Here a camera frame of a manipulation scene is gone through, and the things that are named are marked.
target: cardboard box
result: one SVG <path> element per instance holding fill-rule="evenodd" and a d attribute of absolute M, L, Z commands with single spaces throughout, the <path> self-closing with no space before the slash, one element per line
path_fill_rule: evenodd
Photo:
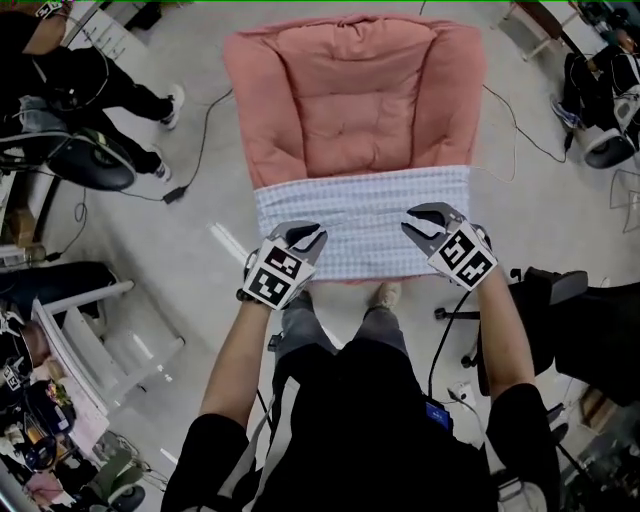
<path fill-rule="evenodd" d="M 29 208 L 18 208 L 11 212 L 9 229 L 13 236 L 13 243 L 20 249 L 25 249 L 33 244 L 36 220 L 33 218 Z"/>

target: pink cushion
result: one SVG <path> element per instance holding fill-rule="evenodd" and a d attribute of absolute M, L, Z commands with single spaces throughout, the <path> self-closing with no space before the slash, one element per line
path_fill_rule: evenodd
<path fill-rule="evenodd" d="M 475 28 L 299 20 L 230 36 L 224 60 L 255 188 L 471 162 L 486 69 Z"/>

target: shoe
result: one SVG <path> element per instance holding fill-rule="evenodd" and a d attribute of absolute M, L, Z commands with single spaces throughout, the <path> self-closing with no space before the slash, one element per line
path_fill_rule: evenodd
<path fill-rule="evenodd" d="M 400 301 L 402 287 L 400 283 L 382 283 L 369 304 L 370 308 L 382 307 L 393 310 Z"/>
<path fill-rule="evenodd" d="M 579 115 L 566 110 L 557 100 L 551 100 L 551 110 L 571 129 L 578 128 L 582 122 Z"/>
<path fill-rule="evenodd" d="M 158 178 L 163 183 L 167 183 L 171 179 L 171 169 L 169 166 L 162 160 L 160 160 L 160 165 L 153 172 L 153 175 Z"/>
<path fill-rule="evenodd" d="M 162 119 L 160 123 L 163 124 L 167 130 L 173 130 L 178 124 L 180 110 L 182 110 L 182 105 L 184 105 L 184 89 L 178 84 L 173 84 L 171 86 L 171 94 L 167 96 L 167 99 L 171 102 L 173 110 L 171 114 Z"/>

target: white floor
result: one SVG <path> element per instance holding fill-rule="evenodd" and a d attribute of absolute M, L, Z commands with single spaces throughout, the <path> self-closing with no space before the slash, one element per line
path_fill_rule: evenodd
<path fill-rule="evenodd" d="M 159 144 L 174 170 L 172 185 L 184 184 L 195 168 L 206 106 L 229 89 L 221 59 L 225 36 L 263 24 L 309 16 L 349 12 L 414 13 L 419 2 L 408 3 L 202 3 L 165 11 L 143 38 L 149 62 L 141 63 L 136 78 L 158 92 L 177 81 L 187 91 L 181 123 L 171 134 L 157 136 L 146 121 L 129 125 L 143 139 Z M 520 54 L 539 39 L 522 23 L 523 15 L 501 22 L 506 6 L 483 3 L 429 3 L 425 15 L 448 18 L 479 27 L 489 70 L 486 84 L 507 99 L 518 124 L 541 147 L 562 156 L 564 131 L 549 109 L 549 96 L 560 88 L 563 49 L 552 44 L 532 62 Z M 514 135 L 507 108 L 490 94 L 483 97 L 475 162 L 508 179 L 514 166 Z M 517 140 L 517 177 L 511 184 L 494 179 L 486 170 L 472 174 L 472 220 L 491 233 L 494 249 L 507 270 L 536 266 L 552 271 L 583 269 L 592 286 L 605 277 L 611 285 L 637 281 L 640 265 L 637 233 L 622 234 L 626 211 L 609 209 L 610 171 L 596 171 L 581 163 L 579 150 L 559 164 Z M 160 197 L 172 187 L 141 177 L 133 190 Z M 49 251 L 60 250 L 73 237 L 73 207 L 82 190 L 62 184 L 47 223 Z M 257 225 L 233 97 L 210 116 L 202 168 L 186 196 L 170 206 L 113 193 L 88 192 L 89 221 L 69 251 L 69 260 L 108 262 L 122 276 L 134 279 L 159 304 L 186 340 L 185 348 L 168 365 L 173 377 L 136 389 L 112 418 L 112 428 L 137 445 L 148 462 L 169 476 L 174 468 L 161 449 L 178 456 L 190 422 L 197 412 L 217 351 L 233 321 L 241 283 L 239 262 L 212 235 L 210 227 L 224 226 L 246 249 L 258 243 Z M 342 341 L 350 340 L 373 285 L 319 285 L 314 289 L 321 322 Z M 416 279 L 404 286 L 398 316 L 404 329 L 416 375 L 426 387 L 431 358 L 444 330 L 433 319 L 435 307 L 455 304 L 460 289 L 437 277 Z M 271 332 L 279 328 L 274 315 Z M 471 381 L 481 417 L 488 417 L 489 401 L 480 397 L 475 371 L 460 366 L 461 356 L 474 342 L 475 322 L 456 322 L 438 363 L 435 395 L 445 400 L 446 387 Z M 270 396 L 273 363 L 265 352 L 261 389 Z M 539 377 L 545 404 L 572 404 L 581 385 L 549 370 Z M 476 420 L 458 405 L 450 406 L 458 438 L 481 440 Z M 572 429 L 568 448 L 584 442 L 581 427 Z M 158 510 L 161 495 L 150 490 L 144 510 Z"/>

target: wrist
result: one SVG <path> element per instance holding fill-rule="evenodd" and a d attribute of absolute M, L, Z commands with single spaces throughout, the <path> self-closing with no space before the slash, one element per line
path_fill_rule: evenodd
<path fill-rule="evenodd" d="M 266 316 L 268 318 L 272 311 L 273 309 L 262 302 L 245 301 L 240 306 L 241 313 L 258 317 Z"/>
<path fill-rule="evenodd" d="M 496 283 L 504 281 L 504 275 L 502 274 L 502 268 L 500 264 L 496 265 L 485 278 L 478 285 L 478 292 L 484 293 L 496 286 Z"/>

